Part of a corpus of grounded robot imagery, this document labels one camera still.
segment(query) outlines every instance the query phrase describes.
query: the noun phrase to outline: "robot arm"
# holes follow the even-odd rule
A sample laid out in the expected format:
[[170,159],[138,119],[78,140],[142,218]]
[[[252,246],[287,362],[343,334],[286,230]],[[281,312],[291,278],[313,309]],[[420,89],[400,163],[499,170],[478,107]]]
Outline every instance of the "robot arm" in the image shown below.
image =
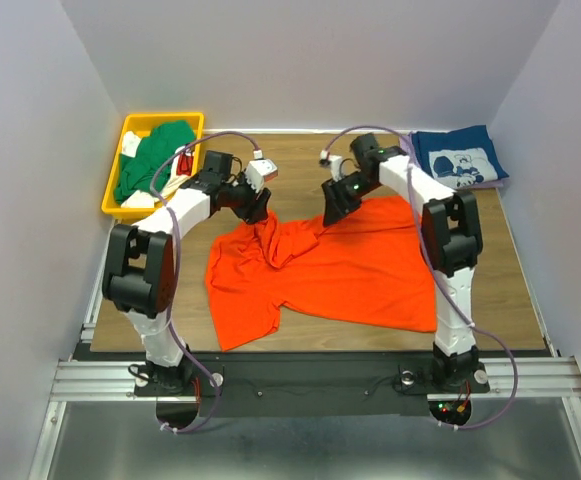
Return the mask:
[[[399,147],[381,148],[374,135],[357,137],[351,150],[359,170],[343,175],[341,157],[321,154],[320,164],[330,168],[332,179],[323,183],[326,198],[324,225],[331,225],[361,206],[361,198],[385,185],[410,202],[409,157]],[[470,318],[471,286],[477,255],[483,248],[476,199],[470,192],[455,192],[428,176],[419,167],[411,172],[414,209],[422,216],[425,249],[436,271],[437,331],[433,347],[436,383],[467,378],[479,368],[472,329],[455,311],[443,291]],[[448,220],[457,221],[449,227]]]
[[[195,225],[223,207],[232,208],[246,223],[267,218],[270,190],[264,183],[277,168],[263,158],[232,175],[233,156],[208,151],[203,169],[184,183],[168,202],[183,238]],[[173,219],[165,207],[134,225],[116,225],[108,243],[103,296],[132,322],[146,350],[146,360],[161,367],[178,367],[182,352],[167,329],[166,309],[176,290]],[[145,256],[145,266],[131,259]]]

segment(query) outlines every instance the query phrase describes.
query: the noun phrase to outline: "red object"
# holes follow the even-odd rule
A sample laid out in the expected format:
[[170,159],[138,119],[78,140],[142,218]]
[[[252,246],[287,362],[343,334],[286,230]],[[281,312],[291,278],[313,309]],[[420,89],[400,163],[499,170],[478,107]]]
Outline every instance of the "red object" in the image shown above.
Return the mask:
[[215,241],[206,288],[222,350],[274,333],[280,307],[320,317],[436,330],[434,286],[410,206],[364,200],[330,227],[320,215],[282,224],[274,213]]
[[177,158],[177,175],[190,175],[192,173],[193,162],[193,153],[184,150]]

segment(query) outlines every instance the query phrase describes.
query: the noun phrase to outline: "yellow plastic tray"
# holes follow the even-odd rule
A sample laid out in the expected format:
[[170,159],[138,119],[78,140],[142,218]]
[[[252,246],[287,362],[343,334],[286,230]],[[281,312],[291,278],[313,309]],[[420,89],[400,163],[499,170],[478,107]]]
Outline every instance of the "yellow plastic tray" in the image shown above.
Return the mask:
[[[203,135],[203,113],[200,112],[172,112],[172,113],[133,113],[126,117],[119,136],[119,143],[117,144],[117,151],[114,154],[112,161],[112,169],[108,177],[108,184],[106,185],[106,192],[103,195],[101,202],[101,210],[103,213],[112,215],[119,220],[141,220],[151,215],[157,208],[161,206],[158,202],[154,208],[121,208],[114,199],[114,189],[119,181],[119,154],[121,153],[121,141],[126,132],[132,131],[140,137],[150,135],[153,128],[158,127],[162,123],[174,122],[176,120],[185,120],[194,131],[197,138]],[[192,162],[192,174],[197,173],[199,169],[199,156],[201,145],[194,148],[194,159]]]

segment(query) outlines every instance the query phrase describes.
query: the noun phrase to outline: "wooden table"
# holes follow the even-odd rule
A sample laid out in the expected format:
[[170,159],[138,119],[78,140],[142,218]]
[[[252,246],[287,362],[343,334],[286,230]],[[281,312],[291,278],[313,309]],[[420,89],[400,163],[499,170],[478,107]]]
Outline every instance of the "wooden table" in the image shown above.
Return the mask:
[[[257,135],[256,138],[266,156],[279,167],[279,176],[269,184],[272,190],[269,208],[284,222],[323,213],[321,183],[329,173],[318,167],[318,157],[332,135]],[[352,138],[341,139],[333,153],[347,156]],[[383,145],[395,143],[391,136],[378,138]],[[214,139],[208,142],[207,148],[233,153],[243,159],[244,165],[252,157],[248,142],[239,138]],[[372,195],[390,194],[393,194],[390,190],[381,188]],[[497,192],[481,190],[476,195],[484,249],[472,290],[473,318],[477,325],[498,334],[511,348],[542,349],[543,338]],[[195,227],[182,242],[181,278],[173,321],[194,350],[219,350],[203,279],[212,242],[218,235],[233,230],[238,222],[229,209],[218,212]],[[432,334],[328,320],[284,308],[277,333],[236,350],[428,350],[432,340]],[[489,338],[478,338],[478,344],[480,348],[499,348]],[[130,322],[105,300],[91,349],[98,352],[143,350]]]

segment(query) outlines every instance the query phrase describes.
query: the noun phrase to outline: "metal floor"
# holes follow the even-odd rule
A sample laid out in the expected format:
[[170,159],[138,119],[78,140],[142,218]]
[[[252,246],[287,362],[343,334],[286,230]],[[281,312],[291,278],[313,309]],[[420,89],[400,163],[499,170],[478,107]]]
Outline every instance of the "metal floor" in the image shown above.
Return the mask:
[[[475,400],[474,420],[501,406]],[[384,415],[217,419],[177,437],[151,402],[96,402],[68,404],[49,478],[576,480],[581,460],[559,398],[518,400],[474,432]]]

